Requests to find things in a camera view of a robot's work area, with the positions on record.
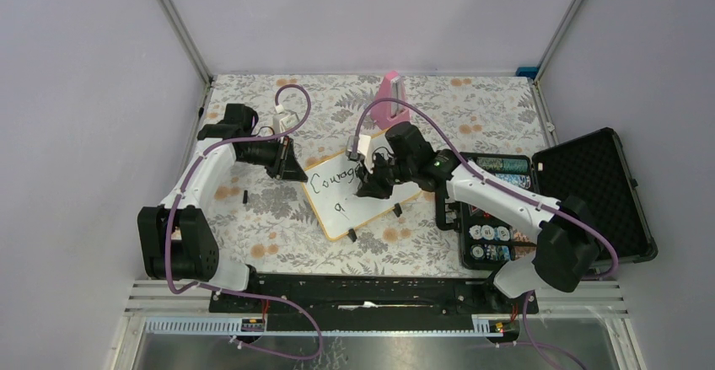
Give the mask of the yellow framed whiteboard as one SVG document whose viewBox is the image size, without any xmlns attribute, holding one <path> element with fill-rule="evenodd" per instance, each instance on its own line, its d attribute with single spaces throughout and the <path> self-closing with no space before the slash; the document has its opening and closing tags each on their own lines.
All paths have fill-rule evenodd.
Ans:
<svg viewBox="0 0 715 370">
<path fill-rule="evenodd" d="M 330 241 L 351 237 L 352 233 L 374 219 L 393 212 L 398 204 L 417 198 L 421 190 L 413 183 L 395 185 L 388 199 L 358 197 L 358 163 L 344 151 L 335 153 L 305 172 L 304 193 L 318 224 Z"/>
</svg>

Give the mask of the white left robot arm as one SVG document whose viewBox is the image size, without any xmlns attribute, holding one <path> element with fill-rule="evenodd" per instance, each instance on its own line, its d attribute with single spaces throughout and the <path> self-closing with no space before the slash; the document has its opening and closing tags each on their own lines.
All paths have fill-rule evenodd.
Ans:
<svg viewBox="0 0 715 370">
<path fill-rule="evenodd" d="M 231 104 L 222 120 L 198 132 L 194 161 L 176 186 L 157 206 L 145 206 L 138 213 L 142 259 L 149 277 L 230 290 L 229 301 L 243 312 L 259 306 L 262 291 L 250 282 L 249 266 L 221 255 L 205 212 L 236 163 L 261 166 L 275 180 L 307 181 L 291 137 L 305 120 L 295 113 L 288 119 L 291 126 L 285 131 L 259 137 L 254 133 L 257 112 Z"/>
</svg>

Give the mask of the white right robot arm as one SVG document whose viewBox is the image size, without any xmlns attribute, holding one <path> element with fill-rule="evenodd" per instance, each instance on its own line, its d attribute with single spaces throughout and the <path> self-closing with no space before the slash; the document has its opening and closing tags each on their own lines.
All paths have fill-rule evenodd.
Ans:
<svg viewBox="0 0 715 370">
<path fill-rule="evenodd" d="M 414 183 L 424 191 L 445 190 L 458 202 L 477 207 L 519 230 L 535 251 L 509 261 L 485 287 L 485 305 L 503 313 L 528 291 L 552 287 L 573 292 L 600 254 L 594 217 L 585 201 L 560 201 L 500 180 L 452 149 L 434 150 L 420 130 L 401 122 L 385 133 L 386 157 L 375 155 L 372 141 L 357 135 L 347 156 L 360 164 L 356 195 L 388 199 L 397 185 Z"/>
</svg>

